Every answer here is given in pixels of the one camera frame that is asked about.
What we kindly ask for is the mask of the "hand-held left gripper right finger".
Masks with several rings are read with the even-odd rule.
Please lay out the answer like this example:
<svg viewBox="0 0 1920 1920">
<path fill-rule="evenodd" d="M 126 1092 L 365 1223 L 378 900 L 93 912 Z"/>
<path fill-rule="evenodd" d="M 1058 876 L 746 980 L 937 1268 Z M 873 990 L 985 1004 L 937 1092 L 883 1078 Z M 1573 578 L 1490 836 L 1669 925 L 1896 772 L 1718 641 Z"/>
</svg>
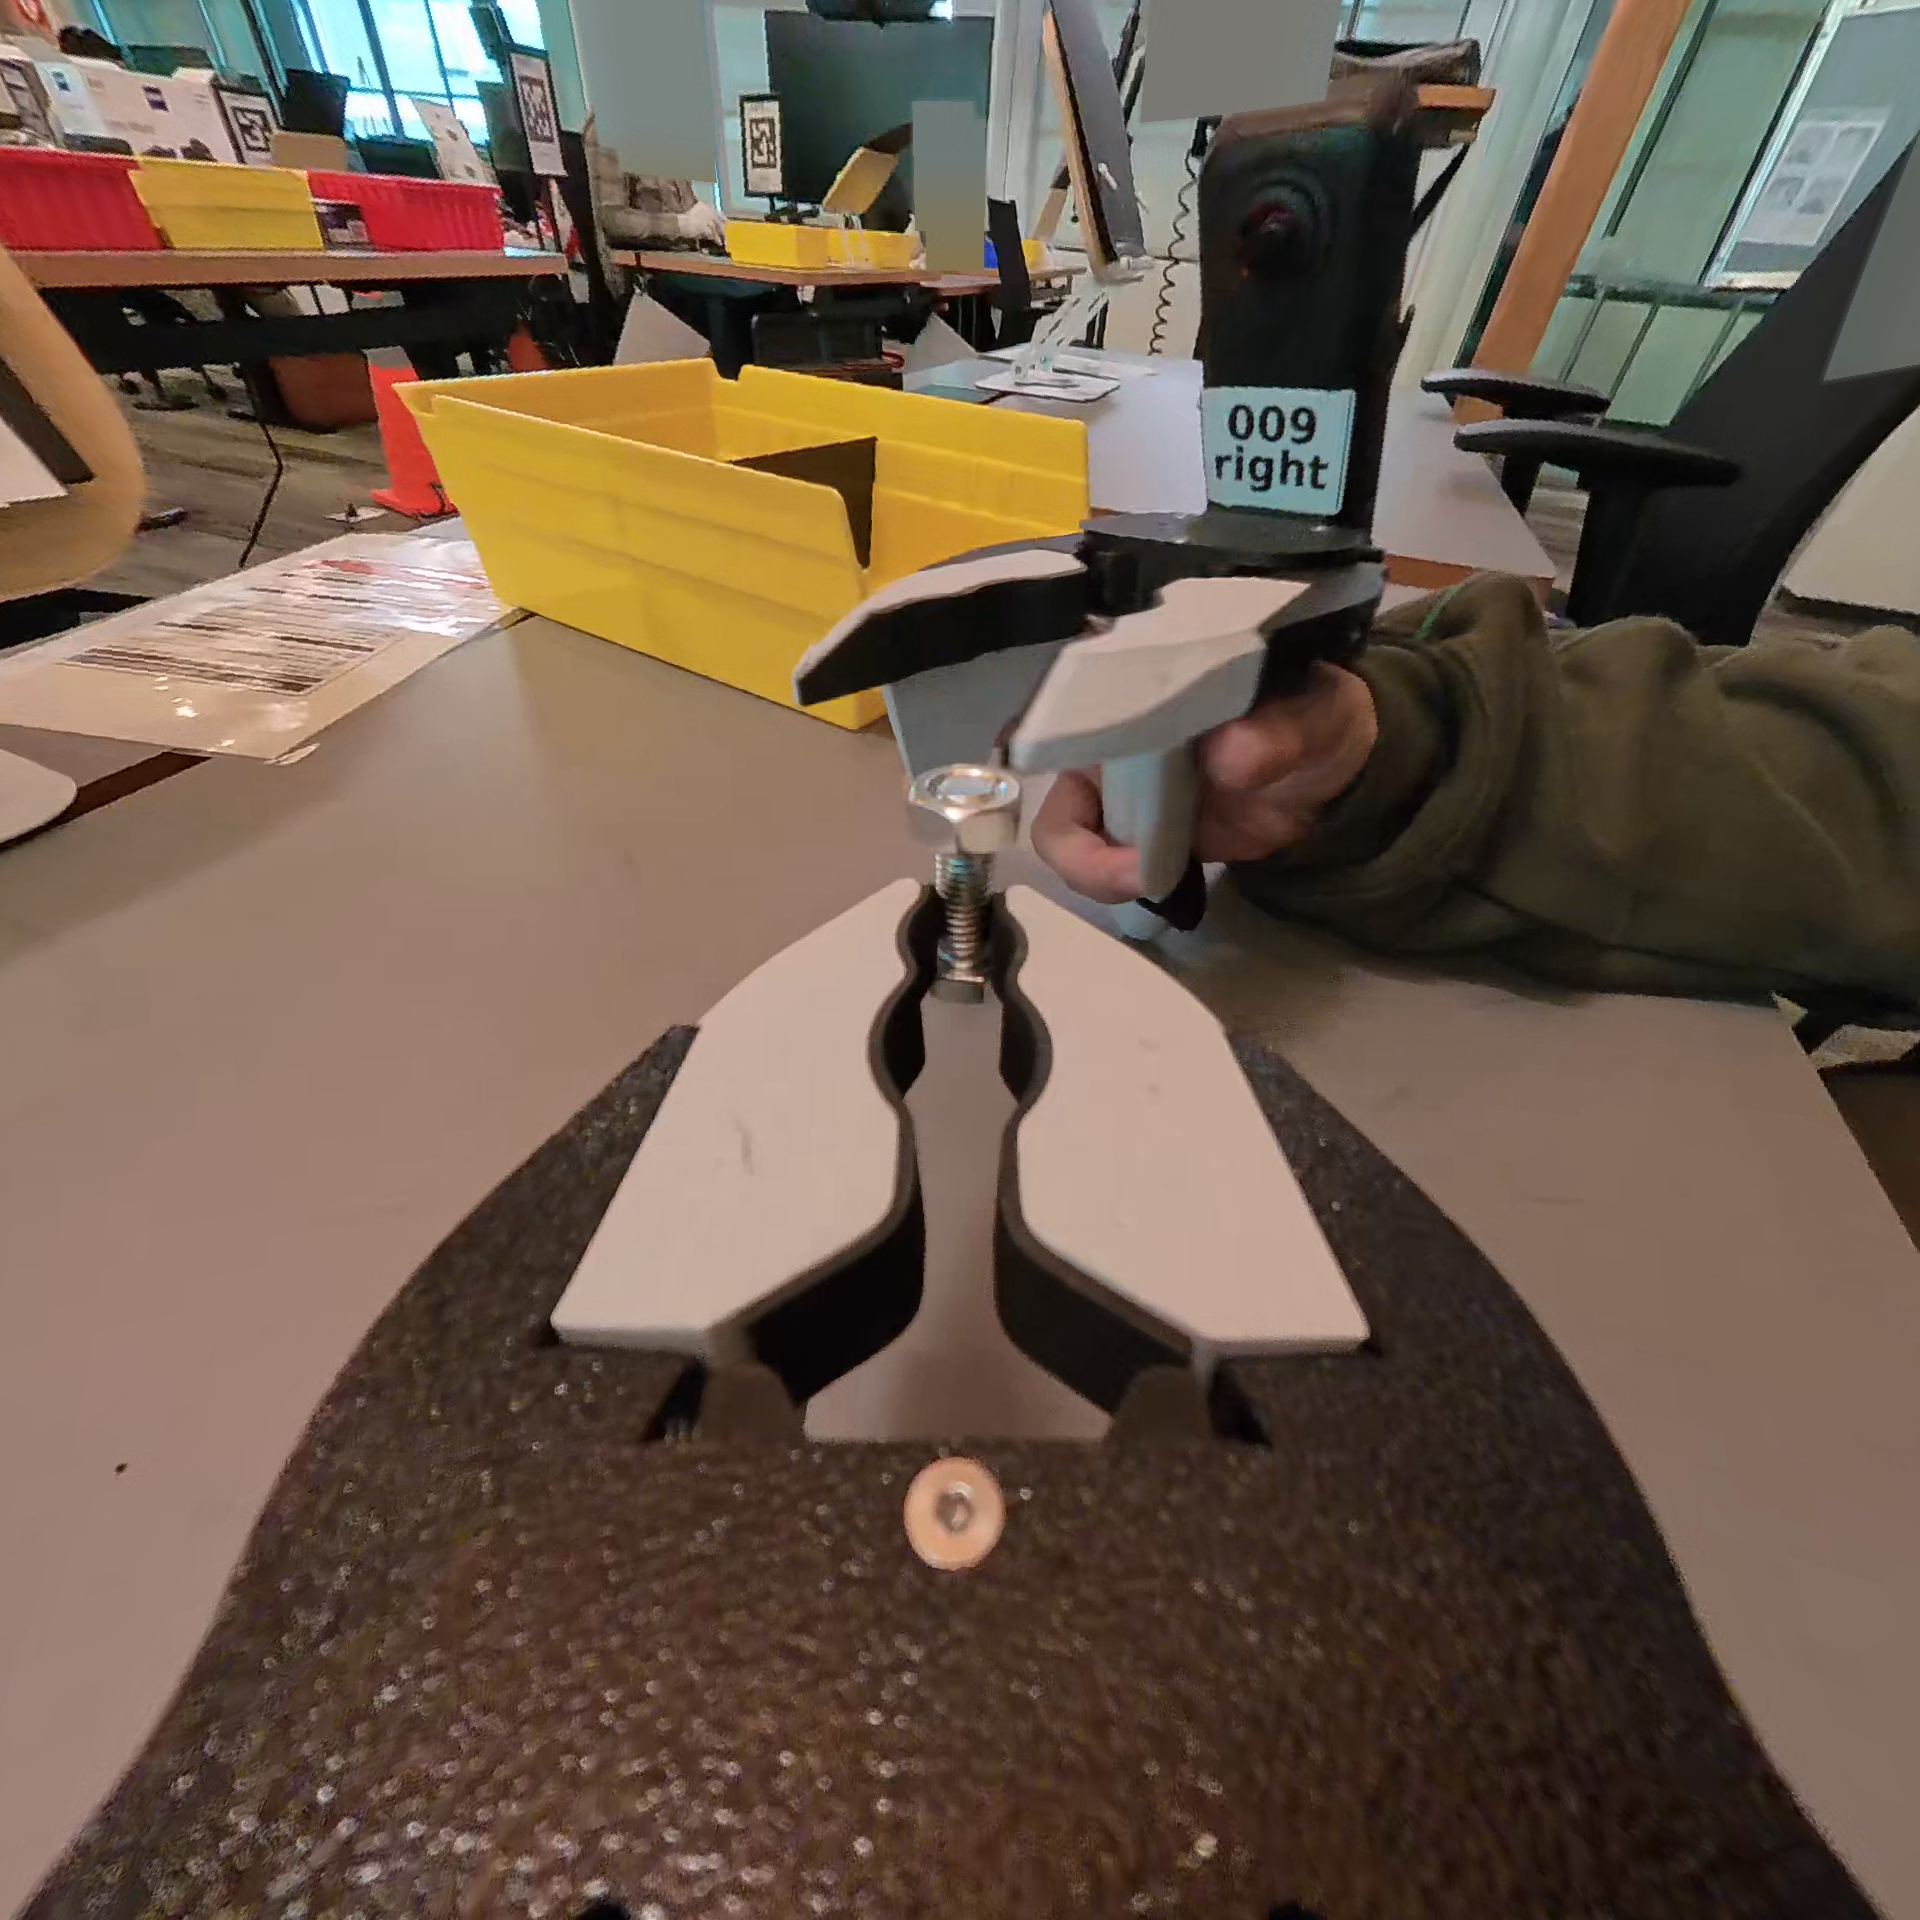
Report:
<svg viewBox="0 0 1920 1920">
<path fill-rule="evenodd" d="M 994 1304 L 1115 1414 L 1141 1375 L 1358 1352 L 1371 1330 L 1229 1036 L 1181 980 L 1027 885 L 1000 898 Z"/>
</svg>

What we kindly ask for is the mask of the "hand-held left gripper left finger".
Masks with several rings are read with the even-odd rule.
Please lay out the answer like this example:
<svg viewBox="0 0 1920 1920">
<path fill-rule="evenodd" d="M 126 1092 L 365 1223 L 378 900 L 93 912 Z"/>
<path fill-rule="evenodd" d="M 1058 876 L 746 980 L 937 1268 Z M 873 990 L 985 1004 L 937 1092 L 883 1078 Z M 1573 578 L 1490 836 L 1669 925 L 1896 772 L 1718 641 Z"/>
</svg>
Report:
<svg viewBox="0 0 1920 1920">
<path fill-rule="evenodd" d="M 757 1362 L 804 1404 L 910 1325 L 925 902 L 893 879 L 708 1009 L 550 1311 L 560 1342 Z"/>
</svg>

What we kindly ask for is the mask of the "silver hex bolt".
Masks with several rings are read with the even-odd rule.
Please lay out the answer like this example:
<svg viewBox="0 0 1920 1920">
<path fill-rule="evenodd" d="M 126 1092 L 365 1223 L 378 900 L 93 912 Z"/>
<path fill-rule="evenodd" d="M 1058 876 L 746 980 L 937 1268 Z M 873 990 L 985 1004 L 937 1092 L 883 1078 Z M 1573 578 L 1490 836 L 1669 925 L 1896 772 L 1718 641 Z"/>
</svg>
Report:
<svg viewBox="0 0 1920 1920">
<path fill-rule="evenodd" d="M 1021 784 L 996 764 L 955 760 L 914 775 L 905 809 L 945 912 L 936 972 L 988 976 L 994 862 L 1020 838 Z"/>
</svg>

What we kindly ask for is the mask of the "person's right forearm green sleeve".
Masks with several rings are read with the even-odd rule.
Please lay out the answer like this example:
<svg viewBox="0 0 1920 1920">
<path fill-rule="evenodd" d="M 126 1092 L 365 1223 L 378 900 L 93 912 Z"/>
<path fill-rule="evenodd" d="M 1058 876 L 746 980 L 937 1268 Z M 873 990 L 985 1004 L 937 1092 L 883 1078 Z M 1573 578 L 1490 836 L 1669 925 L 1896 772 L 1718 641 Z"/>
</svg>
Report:
<svg viewBox="0 0 1920 1920">
<path fill-rule="evenodd" d="M 1549 631 L 1516 578 L 1387 612 L 1376 749 L 1244 896 L 1400 960 L 1573 992 L 1917 1004 L 1917 640 Z"/>
</svg>

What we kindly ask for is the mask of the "grey desk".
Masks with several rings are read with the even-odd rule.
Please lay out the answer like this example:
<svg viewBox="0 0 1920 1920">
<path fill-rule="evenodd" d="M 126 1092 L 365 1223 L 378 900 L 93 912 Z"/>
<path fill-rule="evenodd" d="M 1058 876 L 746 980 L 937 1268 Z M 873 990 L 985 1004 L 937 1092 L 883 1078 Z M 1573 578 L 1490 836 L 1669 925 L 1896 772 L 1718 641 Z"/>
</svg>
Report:
<svg viewBox="0 0 1920 1920">
<path fill-rule="evenodd" d="M 5 1916 L 395 1288 L 668 1025 L 921 871 L 893 741 L 531 616 L 5 852 Z M 1500 1266 L 1746 1716 L 1916 1916 L 1916 1248 L 1772 1009 L 1165 960 Z"/>
</svg>

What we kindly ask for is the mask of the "white panel stand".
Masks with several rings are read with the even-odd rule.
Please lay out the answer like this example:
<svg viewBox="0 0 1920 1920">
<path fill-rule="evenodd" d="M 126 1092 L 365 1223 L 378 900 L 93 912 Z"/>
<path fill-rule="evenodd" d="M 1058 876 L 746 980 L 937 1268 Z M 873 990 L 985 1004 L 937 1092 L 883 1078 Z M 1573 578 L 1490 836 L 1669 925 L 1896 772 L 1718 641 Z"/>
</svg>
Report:
<svg viewBox="0 0 1920 1920">
<path fill-rule="evenodd" d="M 1056 400 L 1085 404 L 1115 394 L 1120 377 L 1089 346 L 1109 310 L 1109 286 L 1085 276 L 1044 314 L 1032 337 L 990 353 L 992 367 L 971 377 L 971 390 L 992 400 Z"/>
</svg>

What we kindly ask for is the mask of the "wooden pillar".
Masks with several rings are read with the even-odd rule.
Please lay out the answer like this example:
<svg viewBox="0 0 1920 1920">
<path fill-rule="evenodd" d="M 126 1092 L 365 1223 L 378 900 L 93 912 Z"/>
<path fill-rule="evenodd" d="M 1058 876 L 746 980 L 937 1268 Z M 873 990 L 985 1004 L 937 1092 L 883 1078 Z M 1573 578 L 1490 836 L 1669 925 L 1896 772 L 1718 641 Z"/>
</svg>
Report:
<svg viewBox="0 0 1920 1920">
<path fill-rule="evenodd" d="M 1689 2 L 1587 5 L 1456 364 L 1530 373 L 1594 238 Z"/>
</svg>

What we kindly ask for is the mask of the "shallow yellow plastic bin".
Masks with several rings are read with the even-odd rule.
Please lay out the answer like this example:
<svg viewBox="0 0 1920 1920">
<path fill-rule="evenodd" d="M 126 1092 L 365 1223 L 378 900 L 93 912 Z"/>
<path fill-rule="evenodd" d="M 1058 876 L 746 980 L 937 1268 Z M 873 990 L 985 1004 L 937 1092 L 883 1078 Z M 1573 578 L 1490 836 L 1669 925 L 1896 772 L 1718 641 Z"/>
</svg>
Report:
<svg viewBox="0 0 1920 1920">
<path fill-rule="evenodd" d="M 797 272 L 804 280 L 826 272 L 913 274 L 924 265 L 910 231 L 724 220 L 724 244 L 740 266 Z"/>
</svg>

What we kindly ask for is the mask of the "black monitor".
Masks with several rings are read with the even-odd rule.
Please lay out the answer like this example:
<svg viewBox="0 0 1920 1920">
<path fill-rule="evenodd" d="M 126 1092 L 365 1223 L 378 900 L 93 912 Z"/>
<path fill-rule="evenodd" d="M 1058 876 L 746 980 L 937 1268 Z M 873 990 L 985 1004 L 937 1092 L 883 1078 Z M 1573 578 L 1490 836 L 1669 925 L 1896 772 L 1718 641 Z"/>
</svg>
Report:
<svg viewBox="0 0 1920 1920">
<path fill-rule="evenodd" d="M 870 23 L 764 14 L 765 86 L 781 105 L 785 192 L 824 206 L 868 136 L 910 125 L 917 102 L 992 105 L 992 15 Z"/>
</svg>

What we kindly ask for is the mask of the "red plastic bin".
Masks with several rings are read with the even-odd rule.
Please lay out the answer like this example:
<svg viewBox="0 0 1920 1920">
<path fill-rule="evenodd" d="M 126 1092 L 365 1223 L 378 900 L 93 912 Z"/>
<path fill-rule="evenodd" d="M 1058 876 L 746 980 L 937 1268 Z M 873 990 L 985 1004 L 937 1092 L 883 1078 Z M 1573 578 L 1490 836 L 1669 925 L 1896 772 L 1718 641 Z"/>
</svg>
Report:
<svg viewBox="0 0 1920 1920">
<path fill-rule="evenodd" d="M 130 152 L 2 149 L 2 244 L 20 250 L 164 250 Z"/>
<path fill-rule="evenodd" d="M 312 167 L 304 181 L 316 206 L 356 207 L 376 250 L 485 250 L 508 247 L 492 183 L 380 175 Z"/>
</svg>

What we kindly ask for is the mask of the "laminated printed sheet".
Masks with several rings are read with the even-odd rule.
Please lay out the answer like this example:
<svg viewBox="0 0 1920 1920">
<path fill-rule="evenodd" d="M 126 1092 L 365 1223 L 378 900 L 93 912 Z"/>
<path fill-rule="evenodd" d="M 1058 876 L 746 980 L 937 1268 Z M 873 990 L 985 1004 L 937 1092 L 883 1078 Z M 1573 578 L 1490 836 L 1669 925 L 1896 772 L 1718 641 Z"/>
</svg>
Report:
<svg viewBox="0 0 1920 1920">
<path fill-rule="evenodd" d="M 2 722 L 285 760 L 510 616 L 467 537 L 346 535 L 14 654 Z"/>
</svg>

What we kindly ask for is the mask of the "wooden table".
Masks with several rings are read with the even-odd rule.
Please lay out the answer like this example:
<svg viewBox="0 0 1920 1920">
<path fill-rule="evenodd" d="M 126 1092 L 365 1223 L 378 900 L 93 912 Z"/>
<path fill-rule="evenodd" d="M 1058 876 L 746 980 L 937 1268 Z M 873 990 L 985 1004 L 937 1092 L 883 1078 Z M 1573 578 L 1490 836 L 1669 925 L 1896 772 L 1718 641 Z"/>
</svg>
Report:
<svg viewBox="0 0 1920 1920">
<path fill-rule="evenodd" d="M 250 367 L 348 349 L 502 346 L 536 289 L 571 294 L 562 256 L 538 250 L 26 250 L 5 265 L 42 294 L 102 375 Z M 265 287 L 378 294 L 344 310 L 132 322 L 137 293 L 241 296 Z"/>
</svg>

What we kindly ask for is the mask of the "white flat stand base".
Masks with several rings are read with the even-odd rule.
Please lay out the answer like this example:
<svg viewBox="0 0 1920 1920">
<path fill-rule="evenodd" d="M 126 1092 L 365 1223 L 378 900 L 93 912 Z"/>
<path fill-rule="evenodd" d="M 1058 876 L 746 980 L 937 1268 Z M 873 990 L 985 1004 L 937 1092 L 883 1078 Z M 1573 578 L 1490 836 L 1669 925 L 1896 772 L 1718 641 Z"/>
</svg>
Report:
<svg viewBox="0 0 1920 1920">
<path fill-rule="evenodd" d="M 0 751 L 0 845 L 30 838 L 59 821 L 78 799 L 81 785 L 35 759 Z"/>
</svg>

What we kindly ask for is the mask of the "wooden-framed white board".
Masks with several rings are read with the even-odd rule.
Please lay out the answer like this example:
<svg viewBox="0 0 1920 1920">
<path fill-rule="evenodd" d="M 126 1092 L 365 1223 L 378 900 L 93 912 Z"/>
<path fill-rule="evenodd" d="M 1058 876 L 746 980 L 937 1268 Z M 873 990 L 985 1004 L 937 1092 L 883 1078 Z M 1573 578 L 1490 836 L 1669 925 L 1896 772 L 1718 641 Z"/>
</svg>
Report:
<svg viewBox="0 0 1920 1920">
<path fill-rule="evenodd" d="M 130 546 L 146 471 L 102 375 L 2 253 L 8 604 L 84 586 Z"/>
</svg>

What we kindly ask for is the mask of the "framed wall poster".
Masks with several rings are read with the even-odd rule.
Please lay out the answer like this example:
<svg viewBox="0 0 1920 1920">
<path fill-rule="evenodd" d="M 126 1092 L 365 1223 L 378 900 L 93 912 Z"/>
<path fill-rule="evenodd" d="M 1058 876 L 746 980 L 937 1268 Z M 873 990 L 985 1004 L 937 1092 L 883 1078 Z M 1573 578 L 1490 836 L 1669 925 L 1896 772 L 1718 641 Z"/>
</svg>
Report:
<svg viewBox="0 0 1920 1920">
<path fill-rule="evenodd" d="M 1798 274 L 1838 220 L 1881 144 L 1891 108 L 1804 108 L 1768 149 L 1707 276 L 1718 289 L 1779 289 Z"/>
</svg>

